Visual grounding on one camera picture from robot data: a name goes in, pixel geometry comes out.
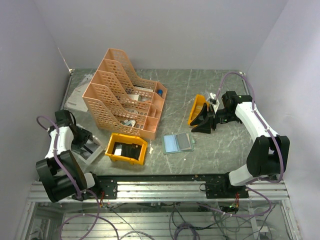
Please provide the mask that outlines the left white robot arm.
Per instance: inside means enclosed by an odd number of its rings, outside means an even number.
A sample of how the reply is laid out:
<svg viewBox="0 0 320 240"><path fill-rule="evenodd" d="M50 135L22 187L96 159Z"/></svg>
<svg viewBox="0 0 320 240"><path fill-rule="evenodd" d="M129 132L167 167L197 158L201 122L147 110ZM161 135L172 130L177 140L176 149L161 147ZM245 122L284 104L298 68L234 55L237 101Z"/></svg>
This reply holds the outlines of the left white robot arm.
<svg viewBox="0 0 320 240"><path fill-rule="evenodd" d="M35 165L39 180L51 202L56 203L74 195L75 199L83 201L83 191L91 198L96 199L102 193L102 186L95 181L92 173L84 173L76 161L73 151L86 150L86 143L93 141L93 134L76 125L76 118L68 110L58 110L54 113L55 121L38 116L36 121L46 119L52 126L47 128L50 136L50 145L44 159Z"/></svg>

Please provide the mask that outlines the black credit card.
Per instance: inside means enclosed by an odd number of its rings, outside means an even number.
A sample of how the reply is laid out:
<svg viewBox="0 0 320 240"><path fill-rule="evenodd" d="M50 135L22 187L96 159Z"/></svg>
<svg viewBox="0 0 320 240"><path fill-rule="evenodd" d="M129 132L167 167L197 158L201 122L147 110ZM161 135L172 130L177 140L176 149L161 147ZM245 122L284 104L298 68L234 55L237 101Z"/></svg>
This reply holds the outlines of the black credit card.
<svg viewBox="0 0 320 240"><path fill-rule="evenodd" d="M176 135L177 147L180 151L191 150L191 140L187 133L179 133Z"/></svg>

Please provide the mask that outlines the yellow bin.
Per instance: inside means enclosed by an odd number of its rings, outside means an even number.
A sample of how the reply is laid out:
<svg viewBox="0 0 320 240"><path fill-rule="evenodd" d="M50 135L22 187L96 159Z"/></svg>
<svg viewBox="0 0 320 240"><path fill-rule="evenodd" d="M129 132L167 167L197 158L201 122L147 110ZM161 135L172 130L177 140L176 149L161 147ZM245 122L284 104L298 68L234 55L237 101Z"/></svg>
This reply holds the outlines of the yellow bin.
<svg viewBox="0 0 320 240"><path fill-rule="evenodd" d="M112 133L105 155L113 162L144 165L148 143L138 136Z"/></svg>
<svg viewBox="0 0 320 240"><path fill-rule="evenodd" d="M191 125L191 122L196 118L196 116L201 112L204 103L206 103L207 106L209 105L204 95L197 94L195 96L195 99L189 114L189 118L187 122L189 126Z"/></svg>

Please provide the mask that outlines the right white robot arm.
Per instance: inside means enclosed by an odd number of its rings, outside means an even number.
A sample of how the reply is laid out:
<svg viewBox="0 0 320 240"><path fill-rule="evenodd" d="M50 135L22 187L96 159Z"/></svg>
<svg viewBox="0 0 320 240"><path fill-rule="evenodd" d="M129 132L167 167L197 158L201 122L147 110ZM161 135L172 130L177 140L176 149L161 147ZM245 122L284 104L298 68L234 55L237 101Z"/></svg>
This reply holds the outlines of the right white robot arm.
<svg viewBox="0 0 320 240"><path fill-rule="evenodd" d="M253 145L245 165L228 173L228 181L220 186L221 194L231 198L238 192L238 186L257 180L281 181L287 167L290 140L270 127L252 96L238 95L235 91L227 91L221 100L213 93L208 97L196 95L188 119L193 133L210 134L219 124L230 122L244 124Z"/></svg>

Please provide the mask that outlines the white bin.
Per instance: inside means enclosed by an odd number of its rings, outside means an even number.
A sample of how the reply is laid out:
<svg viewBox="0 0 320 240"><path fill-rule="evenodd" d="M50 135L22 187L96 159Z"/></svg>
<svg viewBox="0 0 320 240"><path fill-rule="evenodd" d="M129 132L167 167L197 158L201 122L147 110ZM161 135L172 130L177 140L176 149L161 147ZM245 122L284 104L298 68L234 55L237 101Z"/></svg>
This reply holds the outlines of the white bin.
<svg viewBox="0 0 320 240"><path fill-rule="evenodd" d="M78 148L73 152L86 165L90 165L103 153L104 149L103 143L93 135L92 139L88 139L81 148Z"/></svg>

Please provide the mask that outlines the pink file organizer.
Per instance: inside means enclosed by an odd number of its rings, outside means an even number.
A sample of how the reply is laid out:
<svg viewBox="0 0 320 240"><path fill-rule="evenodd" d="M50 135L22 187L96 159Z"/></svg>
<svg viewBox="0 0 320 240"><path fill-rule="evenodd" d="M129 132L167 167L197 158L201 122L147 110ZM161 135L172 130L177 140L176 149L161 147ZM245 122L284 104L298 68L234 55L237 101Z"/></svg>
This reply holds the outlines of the pink file organizer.
<svg viewBox="0 0 320 240"><path fill-rule="evenodd" d="M109 48L82 98L98 128L154 140L167 92L159 81L139 77L123 50Z"/></svg>

